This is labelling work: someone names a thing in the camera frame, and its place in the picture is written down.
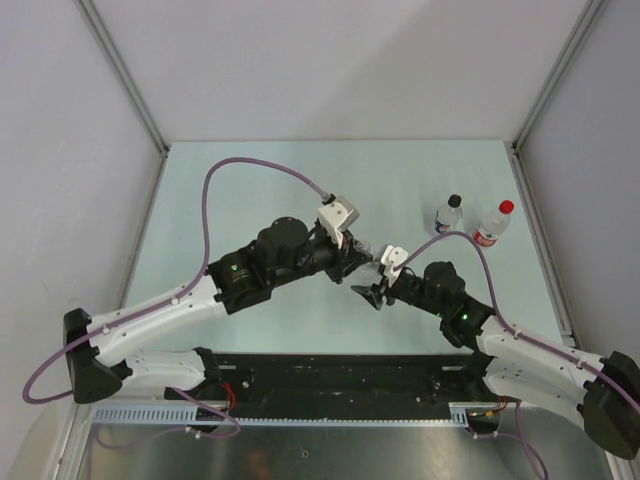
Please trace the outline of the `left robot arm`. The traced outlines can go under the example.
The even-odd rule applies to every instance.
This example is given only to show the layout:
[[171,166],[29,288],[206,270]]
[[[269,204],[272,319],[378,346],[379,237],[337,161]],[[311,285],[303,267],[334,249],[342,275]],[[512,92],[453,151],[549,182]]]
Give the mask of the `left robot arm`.
[[220,390],[221,376],[209,350],[147,352],[145,346],[266,302],[274,289],[320,272],[340,284],[373,259],[349,231],[332,234],[320,223],[307,228],[281,217],[247,246],[204,266],[185,286],[95,316],[72,310],[63,327],[73,399],[91,404],[126,386],[178,388],[210,399]]

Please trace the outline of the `red bottle cap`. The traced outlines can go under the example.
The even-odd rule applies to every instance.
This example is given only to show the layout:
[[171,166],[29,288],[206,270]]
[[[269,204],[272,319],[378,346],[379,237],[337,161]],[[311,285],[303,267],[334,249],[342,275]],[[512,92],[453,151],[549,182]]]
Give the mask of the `red bottle cap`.
[[510,200],[504,200],[499,205],[499,211],[505,215],[510,215],[514,211],[514,209],[515,205]]

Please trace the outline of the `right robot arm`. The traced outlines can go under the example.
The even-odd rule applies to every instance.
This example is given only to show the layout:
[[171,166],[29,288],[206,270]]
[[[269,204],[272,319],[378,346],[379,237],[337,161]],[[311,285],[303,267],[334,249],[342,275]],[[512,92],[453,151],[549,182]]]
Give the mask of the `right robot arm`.
[[443,336],[483,365],[461,376],[469,399],[494,393],[522,400],[569,420],[612,455],[638,455],[639,367],[630,356],[585,352],[507,323],[467,293],[449,262],[431,263],[420,276],[405,268],[394,280],[353,290],[375,309],[401,302],[439,317]]

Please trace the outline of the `short clear bottle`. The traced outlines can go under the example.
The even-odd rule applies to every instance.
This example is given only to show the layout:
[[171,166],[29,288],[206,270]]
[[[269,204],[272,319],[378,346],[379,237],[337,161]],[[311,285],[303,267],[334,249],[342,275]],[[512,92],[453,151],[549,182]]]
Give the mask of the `short clear bottle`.
[[448,205],[449,198],[445,203],[443,203],[438,208],[436,212],[436,217],[434,220],[434,230],[438,234],[444,234],[444,233],[450,232],[452,229],[456,227],[456,225],[462,218],[462,208],[461,208],[462,197],[461,197],[461,204],[457,208],[452,208]]

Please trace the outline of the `black bottle cap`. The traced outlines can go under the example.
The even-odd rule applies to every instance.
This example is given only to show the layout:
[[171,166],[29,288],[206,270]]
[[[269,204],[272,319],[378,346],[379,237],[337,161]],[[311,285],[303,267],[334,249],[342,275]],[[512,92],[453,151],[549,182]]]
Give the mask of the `black bottle cap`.
[[461,204],[461,197],[459,195],[451,195],[448,200],[448,205],[452,208],[457,208]]

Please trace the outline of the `tall clear bottle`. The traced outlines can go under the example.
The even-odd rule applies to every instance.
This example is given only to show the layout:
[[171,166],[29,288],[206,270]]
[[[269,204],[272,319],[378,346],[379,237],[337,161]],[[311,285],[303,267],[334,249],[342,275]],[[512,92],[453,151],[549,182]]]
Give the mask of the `tall clear bottle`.
[[385,247],[372,244],[368,241],[359,240],[356,243],[356,250],[360,253],[369,254],[372,259],[369,263],[359,266],[350,276],[351,286],[369,286],[371,284],[377,284],[380,281],[381,275],[378,273],[381,263],[381,257],[384,253]]

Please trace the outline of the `clear bottle red label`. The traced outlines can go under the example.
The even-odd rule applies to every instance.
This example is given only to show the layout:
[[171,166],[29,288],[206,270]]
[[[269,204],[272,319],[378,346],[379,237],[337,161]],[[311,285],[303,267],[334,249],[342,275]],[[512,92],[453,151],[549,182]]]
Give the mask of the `clear bottle red label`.
[[494,246],[509,227],[512,213],[502,214],[498,206],[496,210],[484,215],[472,234],[475,243],[484,248]]

